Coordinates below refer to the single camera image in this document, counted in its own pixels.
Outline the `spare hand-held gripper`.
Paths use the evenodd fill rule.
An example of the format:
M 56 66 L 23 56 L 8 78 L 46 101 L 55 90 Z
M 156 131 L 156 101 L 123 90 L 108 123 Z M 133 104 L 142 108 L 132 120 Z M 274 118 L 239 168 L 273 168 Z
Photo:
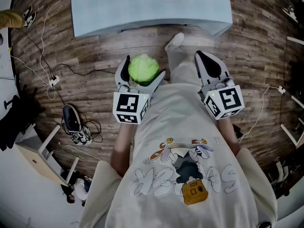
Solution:
M 90 130 L 81 123 L 78 111 L 70 104 L 63 106 L 63 128 L 76 145 L 89 145 L 92 143 Z

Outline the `white shoe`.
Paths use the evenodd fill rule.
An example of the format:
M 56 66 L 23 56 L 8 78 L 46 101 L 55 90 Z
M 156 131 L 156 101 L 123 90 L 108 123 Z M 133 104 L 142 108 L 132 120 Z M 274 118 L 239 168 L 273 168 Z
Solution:
M 182 32 L 179 32 L 173 36 L 173 38 L 167 43 L 164 47 L 165 51 L 168 51 L 169 48 L 179 47 L 185 39 L 185 35 Z

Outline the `light wooden desk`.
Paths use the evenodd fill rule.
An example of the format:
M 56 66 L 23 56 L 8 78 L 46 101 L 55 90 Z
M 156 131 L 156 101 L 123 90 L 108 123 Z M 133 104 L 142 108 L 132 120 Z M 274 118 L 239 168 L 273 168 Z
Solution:
M 39 173 L 41 176 L 52 180 L 60 185 L 68 186 L 67 182 L 57 174 L 54 169 L 47 163 L 47 160 L 43 157 L 38 150 L 29 148 L 23 144 L 15 144 L 24 158 L 31 164 L 31 166 Z

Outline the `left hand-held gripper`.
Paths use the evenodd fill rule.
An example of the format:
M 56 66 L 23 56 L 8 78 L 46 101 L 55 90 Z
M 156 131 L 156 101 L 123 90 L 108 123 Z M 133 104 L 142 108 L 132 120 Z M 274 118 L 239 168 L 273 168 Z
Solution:
M 119 64 L 114 75 L 117 91 L 114 92 L 113 114 L 119 123 L 141 124 L 149 107 L 152 94 L 166 75 L 166 70 L 158 72 L 149 82 L 130 87 L 128 66 L 130 56 L 126 56 Z

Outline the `black office chair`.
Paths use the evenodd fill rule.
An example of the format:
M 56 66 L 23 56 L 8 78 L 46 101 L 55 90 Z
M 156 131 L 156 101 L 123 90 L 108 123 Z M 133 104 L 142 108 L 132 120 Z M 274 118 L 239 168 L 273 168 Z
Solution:
M 25 134 L 26 130 L 37 116 L 46 109 L 35 99 L 38 88 L 29 94 L 26 91 L 27 85 L 23 86 L 20 96 L 15 95 L 10 101 L 4 101 L 5 109 L 9 105 L 8 113 L 0 120 L 0 150 L 12 148 L 19 133 Z

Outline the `table with light blue cloth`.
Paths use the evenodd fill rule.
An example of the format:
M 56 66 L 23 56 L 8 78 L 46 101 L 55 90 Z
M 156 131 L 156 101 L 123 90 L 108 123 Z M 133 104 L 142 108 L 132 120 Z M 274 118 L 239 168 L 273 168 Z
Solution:
M 105 35 L 161 24 L 219 36 L 232 26 L 230 0 L 71 0 L 74 35 Z

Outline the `black and white sneaker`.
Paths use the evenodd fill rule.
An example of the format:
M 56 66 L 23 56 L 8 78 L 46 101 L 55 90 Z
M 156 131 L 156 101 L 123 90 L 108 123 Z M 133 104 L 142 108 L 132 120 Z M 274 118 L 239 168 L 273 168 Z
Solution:
M 282 11 L 287 14 L 291 19 L 293 19 L 296 23 L 298 23 L 298 20 L 296 19 L 294 8 L 292 6 L 289 6 L 288 8 L 282 8 Z

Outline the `cream printed t-shirt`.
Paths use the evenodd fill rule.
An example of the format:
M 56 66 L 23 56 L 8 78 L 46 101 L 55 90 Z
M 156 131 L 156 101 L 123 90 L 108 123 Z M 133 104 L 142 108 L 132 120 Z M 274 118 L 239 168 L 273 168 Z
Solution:
M 247 148 L 233 154 L 198 89 L 157 89 L 125 175 L 99 162 L 80 228 L 274 228 L 270 182 Z

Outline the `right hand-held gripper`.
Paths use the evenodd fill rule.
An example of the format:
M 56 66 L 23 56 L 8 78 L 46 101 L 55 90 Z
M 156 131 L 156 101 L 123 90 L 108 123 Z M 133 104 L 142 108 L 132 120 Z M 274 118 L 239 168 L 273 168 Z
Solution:
M 220 120 L 239 113 L 244 108 L 243 96 L 240 86 L 229 76 L 226 64 L 215 55 L 200 50 L 196 51 L 194 60 L 204 85 L 198 94 L 209 115 Z

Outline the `white table leg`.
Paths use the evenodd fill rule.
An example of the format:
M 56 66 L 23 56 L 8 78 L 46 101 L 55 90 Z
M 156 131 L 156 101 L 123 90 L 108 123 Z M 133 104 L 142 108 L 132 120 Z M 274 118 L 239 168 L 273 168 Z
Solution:
M 49 144 L 49 142 L 52 140 L 52 138 L 55 136 L 55 134 L 59 131 L 59 129 L 61 128 L 61 126 L 58 124 L 53 131 L 48 135 L 48 137 L 46 138 L 46 140 L 42 143 L 42 145 L 40 146 L 40 148 L 38 149 L 39 153 L 43 153 L 44 149 L 46 148 L 46 146 Z
M 79 161 L 79 157 L 77 156 L 77 157 L 75 158 L 75 160 L 74 160 L 74 162 L 73 162 L 73 164 L 72 164 L 72 166 L 71 166 L 69 172 L 68 172 L 67 177 L 66 177 L 66 184 L 67 184 L 67 185 L 69 184 L 69 181 L 70 181 L 70 179 L 71 179 L 72 174 L 74 173 L 74 170 L 75 170 L 75 167 L 76 167 L 78 161 Z

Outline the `cream trousers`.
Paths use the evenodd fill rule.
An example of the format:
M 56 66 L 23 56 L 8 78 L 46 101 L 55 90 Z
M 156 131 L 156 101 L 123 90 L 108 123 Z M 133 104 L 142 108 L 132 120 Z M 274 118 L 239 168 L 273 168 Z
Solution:
M 178 46 L 171 44 L 167 49 L 171 84 L 202 86 L 197 69 L 190 56 Z

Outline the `person's right forearm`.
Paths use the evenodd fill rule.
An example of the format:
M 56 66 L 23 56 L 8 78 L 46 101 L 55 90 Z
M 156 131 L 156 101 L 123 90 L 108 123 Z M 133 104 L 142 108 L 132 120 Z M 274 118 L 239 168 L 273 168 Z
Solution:
M 237 140 L 231 119 L 227 117 L 217 120 L 217 128 L 233 154 L 236 156 L 241 148 Z

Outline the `person's left forearm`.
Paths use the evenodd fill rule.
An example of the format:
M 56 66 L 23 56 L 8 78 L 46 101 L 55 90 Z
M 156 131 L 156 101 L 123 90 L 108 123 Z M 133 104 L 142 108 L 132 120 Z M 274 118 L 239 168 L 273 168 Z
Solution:
M 130 165 L 133 124 L 122 123 L 110 157 L 111 167 L 123 177 Z

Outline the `green cabbage ball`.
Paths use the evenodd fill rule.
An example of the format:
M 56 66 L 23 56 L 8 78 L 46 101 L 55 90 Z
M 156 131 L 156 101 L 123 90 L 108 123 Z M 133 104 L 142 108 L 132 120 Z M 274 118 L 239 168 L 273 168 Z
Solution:
M 157 61 L 147 54 L 134 56 L 128 66 L 129 76 L 138 84 L 152 81 L 158 72 Z

